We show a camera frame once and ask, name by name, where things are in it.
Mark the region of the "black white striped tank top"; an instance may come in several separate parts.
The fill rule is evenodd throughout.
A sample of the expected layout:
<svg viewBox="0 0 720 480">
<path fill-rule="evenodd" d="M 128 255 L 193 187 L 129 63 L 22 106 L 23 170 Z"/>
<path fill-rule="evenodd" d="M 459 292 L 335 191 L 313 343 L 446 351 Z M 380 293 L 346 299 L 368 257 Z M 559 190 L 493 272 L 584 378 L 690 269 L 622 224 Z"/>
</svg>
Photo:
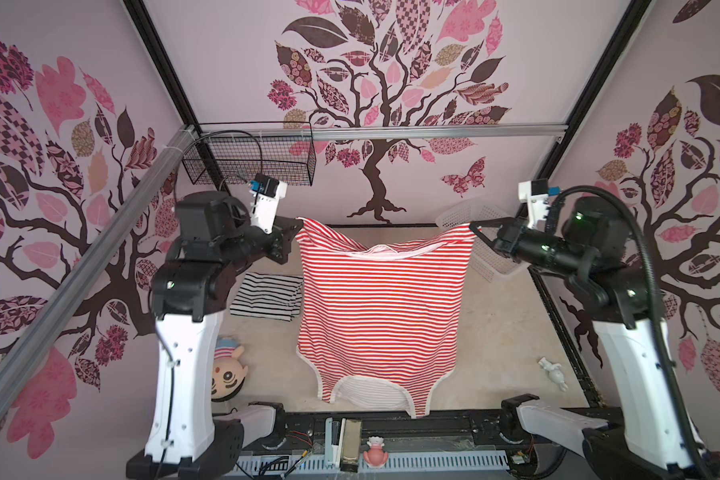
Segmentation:
<svg viewBox="0 0 720 480">
<path fill-rule="evenodd" d="M 300 314 L 302 299 L 301 277 L 248 272 L 229 310 L 240 317 L 290 322 Z"/>
</svg>

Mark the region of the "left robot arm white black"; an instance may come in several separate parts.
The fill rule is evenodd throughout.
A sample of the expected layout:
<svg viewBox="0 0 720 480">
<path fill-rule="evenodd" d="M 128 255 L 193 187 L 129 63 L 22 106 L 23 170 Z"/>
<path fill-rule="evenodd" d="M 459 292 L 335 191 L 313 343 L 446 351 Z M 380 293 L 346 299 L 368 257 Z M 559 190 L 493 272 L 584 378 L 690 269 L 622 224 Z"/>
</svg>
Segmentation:
<svg viewBox="0 0 720 480">
<path fill-rule="evenodd" d="M 193 193 L 175 206 L 180 235 L 152 279 L 160 342 L 154 418 L 144 449 L 126 464 L 129 479 L 217 479 L 245 447 L 285 433 L 276 403 L 212 415 L 212 367 L 229 292 L 256 261 L 285 263 L 303 225 L 278 216 L 283 185 L 252 195 L 251 206 L 220 191 Z"/>
</svg>

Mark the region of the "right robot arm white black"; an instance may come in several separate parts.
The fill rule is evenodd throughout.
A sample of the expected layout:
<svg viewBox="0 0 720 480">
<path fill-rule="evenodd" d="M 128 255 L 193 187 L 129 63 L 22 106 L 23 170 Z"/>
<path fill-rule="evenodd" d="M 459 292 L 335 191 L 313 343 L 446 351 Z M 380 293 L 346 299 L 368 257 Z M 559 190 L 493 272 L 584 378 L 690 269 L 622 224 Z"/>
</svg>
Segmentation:
<svg viewBox="0 0 720 480">
<path fill-rule="evenodd" d="M 470 229 L 498 255 L 564 281 L 605 349 L 622 419 L 612 423 L 524 394 L 503 401 L 502 434 L 551 440 L 601 479 L 720 479 L 720 456 L 701 440 L 680 392 L 651 251 L 636 218 L 605 190 L 581 186 L 573 194 L 561 231 L 555 223 L 563 196 L 542 230 L 510 217 L 474 221 Z M 487 229 L 495 236 L 487 238 Z"/>
</svg>

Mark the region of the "red white striped tank top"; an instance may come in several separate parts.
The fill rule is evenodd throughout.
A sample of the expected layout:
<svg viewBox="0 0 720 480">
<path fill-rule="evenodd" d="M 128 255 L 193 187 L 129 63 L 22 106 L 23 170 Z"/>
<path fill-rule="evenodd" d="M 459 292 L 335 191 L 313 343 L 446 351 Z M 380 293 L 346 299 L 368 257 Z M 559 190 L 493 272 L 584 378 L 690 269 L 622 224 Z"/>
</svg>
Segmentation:
<svg viewBox="0 0 720 480">
<path fill-rule="evenodd" d="M 429 414 L 455 369 L 460 309 L 475 241 L 466 225 L 366 247 L 312 219 L 297 234 L 303 267 L 298 356 L 317 396 Z"/>
</svg>

